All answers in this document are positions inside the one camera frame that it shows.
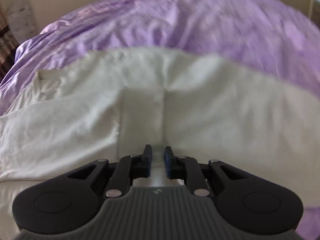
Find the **white Nevada sweatshirt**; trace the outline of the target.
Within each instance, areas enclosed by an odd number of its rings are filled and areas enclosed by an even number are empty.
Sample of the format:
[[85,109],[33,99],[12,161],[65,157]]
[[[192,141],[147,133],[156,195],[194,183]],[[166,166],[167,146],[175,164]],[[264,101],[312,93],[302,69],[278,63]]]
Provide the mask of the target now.
[[208,54],[92,51],[38,70],[1,116],[1,239],[18,228],[17,194],[96,159],[153,148],[219,159],[319,206],[319,98],[300,86]]

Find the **brown patterned curtain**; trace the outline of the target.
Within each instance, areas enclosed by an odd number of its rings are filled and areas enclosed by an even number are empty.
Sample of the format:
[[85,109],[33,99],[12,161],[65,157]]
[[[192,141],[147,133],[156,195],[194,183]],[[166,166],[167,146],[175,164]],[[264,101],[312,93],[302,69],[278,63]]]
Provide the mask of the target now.
[[0,79],[3,80],[15,63],[18,42],[9,29],[4,12],[0,11]]

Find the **purple bed cover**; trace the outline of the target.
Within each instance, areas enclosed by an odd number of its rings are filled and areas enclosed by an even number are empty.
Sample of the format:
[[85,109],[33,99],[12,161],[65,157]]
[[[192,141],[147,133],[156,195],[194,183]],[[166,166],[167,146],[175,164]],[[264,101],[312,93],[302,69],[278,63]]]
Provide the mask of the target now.
[[102,0],[62,16],[16,50],[1,112],[39,69],[92,50],[160,46],[218,53],[319,93],[319,29],[279,0]]

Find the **covered standing fan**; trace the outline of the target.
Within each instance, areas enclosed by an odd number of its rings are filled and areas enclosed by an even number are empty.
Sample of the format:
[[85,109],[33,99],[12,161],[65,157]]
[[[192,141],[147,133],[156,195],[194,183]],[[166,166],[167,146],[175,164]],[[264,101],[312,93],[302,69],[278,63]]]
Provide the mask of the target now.
[[38,33],[37,23],[28,0],[15,0],[7,10],[8,26],[19,44]]

